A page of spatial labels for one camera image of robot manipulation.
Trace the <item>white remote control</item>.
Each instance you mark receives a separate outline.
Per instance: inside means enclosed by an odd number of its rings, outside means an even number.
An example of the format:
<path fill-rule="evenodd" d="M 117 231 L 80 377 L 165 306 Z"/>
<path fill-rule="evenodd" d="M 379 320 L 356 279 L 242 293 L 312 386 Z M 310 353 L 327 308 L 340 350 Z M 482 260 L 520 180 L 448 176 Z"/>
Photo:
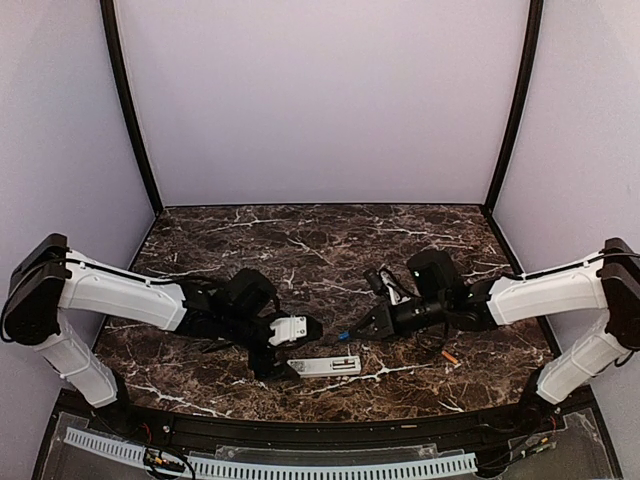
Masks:
<path fill-rule="evenodd" d="M 361 373 L 358 356 L 290 359 L 287 363 L 301 378 L 357 376 Z"/>

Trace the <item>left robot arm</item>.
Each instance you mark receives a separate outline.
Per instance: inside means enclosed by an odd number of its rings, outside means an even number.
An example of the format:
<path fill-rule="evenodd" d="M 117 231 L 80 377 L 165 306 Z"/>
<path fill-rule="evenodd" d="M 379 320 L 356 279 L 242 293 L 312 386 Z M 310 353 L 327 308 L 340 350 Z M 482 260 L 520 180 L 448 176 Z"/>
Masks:
<path fill-rule="evenodd" d="M 274 313 L 263 309 L 273 305 Z M 1 312 L 1 338 L 39 352 L 120 436 L 141 427 L 117 374 L 97 359 L 63 317 L 80 310 L 119 317 L 178 336 L 224 339 L 244 348 L 260 379 L 291 373 L 279 358 L 310 333 L 311 321 L 279 309 L 275 287 L 260 272 L 242 269 L 229 280 L 191 275 L 159 279 L 97 262 L 48 235 L 14 269 Z"/>

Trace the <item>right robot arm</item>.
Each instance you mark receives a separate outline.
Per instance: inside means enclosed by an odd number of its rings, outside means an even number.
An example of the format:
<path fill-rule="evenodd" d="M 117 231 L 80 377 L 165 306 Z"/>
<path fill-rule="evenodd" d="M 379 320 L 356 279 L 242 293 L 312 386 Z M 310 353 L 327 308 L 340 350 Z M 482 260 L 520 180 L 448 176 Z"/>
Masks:
<path fill-rule="evenodd" d="M 385 340 L 442 324 L 483 332 L 529 318 L 597 310 L 594 325 L 571 349 L 538 369 L 510 413 L 521 434 L 534 432 L 577 387 L 609 365 L 622 365 L 639 349 L 639 255 L 622 239 L 569 264 L 534 273 L 505 274 L 464 283 L 450 255 L 426 249 L 407 262 L 416 290 L 386 269 L 365 278 L 380 302 L 349 330 L 349 339 Z"/>

